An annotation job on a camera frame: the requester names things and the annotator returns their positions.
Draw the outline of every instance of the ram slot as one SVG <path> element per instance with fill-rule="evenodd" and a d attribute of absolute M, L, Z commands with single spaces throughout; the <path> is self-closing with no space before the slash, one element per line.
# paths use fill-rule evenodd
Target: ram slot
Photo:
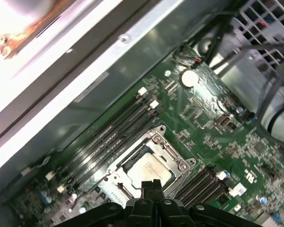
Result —
<path fill-rule="evenodd" d="M 72 155 L 68 158 L 68 161 L 64 164 L 67 166 L 69 163 L 75 161 L 81 155 L 84 155 L 84 151 L 88 146 L 95 140 L 98 140 L 99 135 L 106 132 L 109 127 L 115 124 L 120 118 L 126 114 L 135 103 L 146 103 L 147 100 L 141 96 L 132 98 L 128 103 L 126 103 L 108 122 L 106 122 L 99 130 L 97 130 L 86 142 L 84 142 Z"/>
<path fill-rule="evenodd" d="M 133 130 L 129 131 L 127 134 L 124 134 L 118 145 L 114 148 L 113 151 L 107 152 L 107 154 L 101 159 L 99 163 L 95 167 L 93 167 L 89 172 L 87 172 L 81 179 L 73 185 L 74 190 L 76 190 L 80 185 L 84 184 L 89 178 L 92 177 L 95 172 L 97 172 L 103 165 L 107 163 L 109 159 L 111 159 L 124 145 L 128 144 L 128 140 L 130 138 L 134 138 L 141 133 L 141 131 L 145 130 L 149 127 L 152 120 L 158 115 L 158 112 L 151 112 L 147 114 L 148 117 L 142 117 L 138 120 L 137 124 L 133 126 Z"/>
<path fill-rule="evenodd" d="M 85 151 L 83 155 L 81 155 L 79 158 L 77 158 L 72 163 L 69 163 L 65 168 L 61 170 L 61 176 L 66 177 L 71 172 L 75 172 L 76 168 L 81 165 L 84 160 L 86 160 L 88 157 L 90 157 L 93 154 L 93 151 L 95 151 L 96 148 L 101 146 L 103 144 L 103 141 L 112 139 L 112 136 L 116 134 L 116 132 L 122 127 L 124 123 L 124 119 L 130 118 L 130 116 L 137 114 L 138 112 L 146 109 L 147 106 L 145 104 L 140 105 L 134 105 L 131 106 L 131 108 L 127 109 L 122 116 L 118 117 L 114 120 L 113 125 L 109 126 L 108 129 L 104 129 L 104 131 L 101 133 L 96 133 L 98 138 L 96 140 L 93 140 L 91 143 L 89 143 L 85 148 Z"/>
<path fill-rule="evenodd" d="M 184 206 L 189 208 L 199 202 L 207 203 L 226 191 L 227 186 L 206 166 L 178 192 L 175 199 L 182 201 Z"/>
<path fill-rule="evenodd" d="M 145 110 L 145 109 L 143 109 L 143 110 L 138 112 L 138 114 L 135 116 L 137 119 L 139 119 L 140 117 L 143 117 L 143 115 L 145 115 L 147 113 L 147 110 Z M 70 175 L 71 178 L 68 180 L 68 182 L 72 182 L 73 180 L 76 180 L 79 176 L 81 176 L 86 171 L 86 169 L 92 163 L 94 163 L 100 157 L 102 157 L 103 154 L 105 152 L 107 152 L 108 147 L 114 145 L 116 143 L 116 141 L 118 141 L 118 139 L 122 136 L 122 133 L 126 132 L 130 127 L 132 127 L 132 125 L 135 122 L 131 122 L 131 121 L 132 121 L 132 119 L 130 119 L 129 122 L 123 122 L 123 124 L 121 124 L 117 128 L 117 132 L 113 135 L 114 137 L 109 137 L 109 138 L 107 138 L 107 141 L 104 141 L 101 144 L 97 144 L 96 147 L 93 147 L 93 149 L 95 149 L 95 154 L 90 158 L 90 160 L 88 162 L 86 162 L 85 164 L 80 166 L 74 174 Z"/>

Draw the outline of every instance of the capacitor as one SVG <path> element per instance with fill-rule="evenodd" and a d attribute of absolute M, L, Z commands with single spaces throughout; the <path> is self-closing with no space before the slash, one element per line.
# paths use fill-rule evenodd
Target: capacitor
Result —
<path fill-rule="evenodd" d="M 262 197 L 262 198 L 259 200 L 259 202 L 260 202 L 262 205 L 266 205 L 267 202 L 268 202 L 268 200 L 267 200 L 266 197 Z"/>
<path fill-rule="evenodd" d="M 87 202 L 83 203 L 83 205 L 79 208 L 79 213 L 80 214 L 85 213 L 87 211 L 87 208 L 88 208 L 88 203 Z"/>
<path fill-rule="evenodd" d="M 276 222 L 276 223 L 280 223 L 282 221 L 282 218 L 280 215 L 278 215 L 277 213 L 272 213 L 271 217 L 273 218 L 273 220 Z"/>
<path fill-rule="evenodd" d="M 236 112 L 237 112 L 237 114 L 243 114 L 244 113 L 244 109 L 241 106 L 238 106 L 236 108 Z"/>
<path fill-rule="evenodd" d="M 262 205 L 266 205 L 268 203 L 268 199 L 262 195 L 257 195 L 256 200 L 258 200 Z"/>
<path fill-rule="evenodd" d="M 77 199 L 77 197 L 78 197 L 78 196 L 77 196 L 76 193 L 74 193 L 74 194 L 71 195 L 71 199 L 74 200 L 74 201 Z"/>
<path fill-rule="evenodd" d="M 226 170 L 224 172 L 226 174 L 226 178 L 230 178 L 231 177 L 231 174 L 229 172 L 227 172 Z"/>
<path fill-rule="evenodd" d="M 51 209 L 49 207 L 45 207 L 44 208 L 44 213 L 45 214 L 48 214 L 50 211 L 51 211 Z"/>
<path fill-rule="evenodd" d="M 83 213 L 85 213 L 86 212 L 86 208 L 85 207 L 80 207 L 79 208 L 79 213 L 80 214 L 83 214 Z"/>
<path fill-rule="evenodd" d="M 46 192 L 46 191 L 41 191 L 41 192 L 40 192 L 40 195 L 41 195 L 43 198 L 46 198 L 46 197 L 47 197 L 47 192 Z"/>
<path fill-rule="evenodd" d="M 46 204 L 50 204 L 52 201 L 53 200 L 52 200 L 52 198 L 50 196 L 46 196 L 46 198 L 45 198 Z"/>

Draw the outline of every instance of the metal frame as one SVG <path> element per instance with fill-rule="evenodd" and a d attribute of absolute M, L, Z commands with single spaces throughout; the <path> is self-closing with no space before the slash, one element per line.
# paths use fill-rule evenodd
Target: metal frame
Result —
<path fill-rule="evenodd" d="M 122 1 L 77 0 L 29 42 L 4 76 L 9 80 L 0 86 L 0 112 Z"/>
<path fill-rule="evenodd" d="M 97 51 L 103 54 L 96 60 L 90 56 L 74 69 L 72 73 L 79 76 L 65 88 L 60 85 L 62 91 L 53 92 L 54 97 L 48 96 L 48 102 L 43 100 L 44 106 L 40 103 L 40 109 L 30 113 L 31 120 L 23 122 L 20 130 L 9 135 L 10 139 L 0 139 L 0 191 L 23 167 L 51 149 L 65 148 L 86 130 L 145 73 L 179 46 L 184 37 L 203 24 L 204 20 L 198 18 L 203 11 L 221 10 L 228 3 L 227 0 L 161 0 L 106 51 L 99 48 Z M 97 86 L 90 86 L 101 76 L 106 78 Z M 69 105 L 82 93 L 85 97 L 79 103 Z"/>
<path fill-rule="evenodd" d="M 137 4 L 123 0 L 114 11 L 77 41 L 71 47 L 71 52 L 66 52 L 59 58 L 0 113 L 0 144 L 2 137 L 5 141 L 11 138 L 32 118 L 32 112 L 37 113 L 37 109 L 40 110 L 49 103 L 83 71 L 82 68 L 87 67 L 100 56 L 126 30 L 126 27 L 129 27 L 129 24 L 133 25 L 138 20 L 137 17 L 130 23 L 126 22 L 133 14 L 155 2 L 157 1 L 143 0 Z"/>

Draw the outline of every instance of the screw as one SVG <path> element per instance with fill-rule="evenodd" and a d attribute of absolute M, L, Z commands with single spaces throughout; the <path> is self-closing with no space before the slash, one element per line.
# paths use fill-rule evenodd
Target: screw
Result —
<path fill-rule="evenodd" d="M 170 70 L 166 70 L 164 73 L 164 76 L 169 77 L 171 75 L 171 71 Z"/>
<path fill-rule="evenodd" d="M 170 200 L 165 200 L 164 203 L 165 203 L 166 205 L 170 205 L 172 202 L 171 202 Z"/>
<path fill-rule="evenodd" d="M 179 165 L 179 168 L 180 168 L 180 170 L 186 170 L 186 165 L 183 164 L 183 163 L 181 163 L 181 164 Z"/>
<path fill-rule="evenodd" d="M 205 210 L 205 207 L 202 205 L 196 205 L 197 210 Z"/>
<path fill-rule="evenodd" d="M 155 141 L 156 143 L 160 142 L 160 140 L 160 136 L 155 136 L 155 138 L 153 138 L 153 141 Z"/>
<path fill-rule="evenodd" d="M 109 207 L 109 209 L 110 209 L 110 210 L 116 210 L 116 209 L 117 209 L 117 207 L 115 207 L 115 206 L 111 206 L 111 207 Z"/>
<path fill-rule="evenodd" d="M 70 53 L 70 52 L 72 52 L 72 51 L 73 51 L 73 49 L 70 48 L 70 49 L 68 49 L 65 53 Z"/>
<path fill-rule="evenodd" d="M 120 40 L 120 42 L 127 44 L 129 42 L 129 37 L 128 37 L 128 35 L 123 34 L 123 35 L 119 36 L 119 40 Z"/>
<path fill-rule="evenodd" d="M 255 57 L 256 56 L 254 54 L 251 54 L 248 58 L 249 58 L 249 60 L 254 60 Z"/>

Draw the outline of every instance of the green circuit board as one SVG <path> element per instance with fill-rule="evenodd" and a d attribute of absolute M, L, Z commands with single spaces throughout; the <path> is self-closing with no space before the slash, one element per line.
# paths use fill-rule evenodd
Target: green circuit board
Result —
<path fill-rule="evenodd" d="M 44 173 L 63 165 L 75 150 L 95 137 L 97 131 L 144 87 L 164 108 L 147 129 L 165 125 L 164 136 L 178 153 L 184 159 L 196 160 L 186 182 L 207 165 L 218 165 L 230 173 L 230 188 L 240 184 L 246 191 L 235 197 L 226 193 L 223 203 L 216 199 L 210 202 L 211 205 L 250 221 L 254 221 L 263 212 L 276 214 L 282 218 L 284 226 L 284 159 L 277 152 L 278 146 L 257 133 L 251 120 L 252 114 L 207 65 L 201 64 L 193 70 L 199 77 L 198 83 L 189 89 L 183 87 L 181 82 L 181 76 L 186 70 L 186 67 L 178 65 L 170 56 L 167 57 L 61 152 L 59 158 L 53 160 Z M 42 180 L 37 177 L 36 181 L 37 190 L 48 187 L 44 176 Z M 58 192 L 54 191 L 55 196 L 59 197 Z M 34 208 L 34 201 L 39 194 L 33 192 L 31 195 L 30 209 L 34 209 L 31 213 L 40 219 L 43 217 L 43 207 L 40 211 Z M 265 205 L 258 201 L 259 195 L 267 198 Z M 14 209 L 20 210 L 25 206 L 27 198 L 28 195 L 23 194 L 16 199 Z M 91 208 L 99 204 L 92 198 L 90 201 Z M 52 210 L 58 209 L 61 211 L 55 211 L 54 215 L 57 219 L 69 207 L 57 202 Z"/>

